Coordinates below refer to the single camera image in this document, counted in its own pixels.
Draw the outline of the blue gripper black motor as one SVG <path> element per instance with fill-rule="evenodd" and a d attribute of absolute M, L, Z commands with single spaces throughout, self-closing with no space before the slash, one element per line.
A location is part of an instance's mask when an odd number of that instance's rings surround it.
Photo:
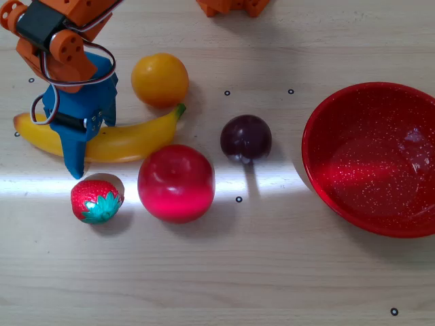
<path fill-rule="evenodd" d="M 110 70 L 110 59 L 90 52 L 85 55 L 98 69 L 91 78 L 102 77 Z M 50 127 L 60 137 L 65 166 L 75 179 L 84 175 L 86 146 L 99 133 L 102 121 L 109 127 L 116 125 L 117 84 L 118 77 L 114 73 L 105 81 L 82 86 L 76 93 L 59 90 L 60 104 Z M 42 101 L 46 115 L 49 115 L 47 110 L 51 113 L 54 106 L 51 86 Z"/>

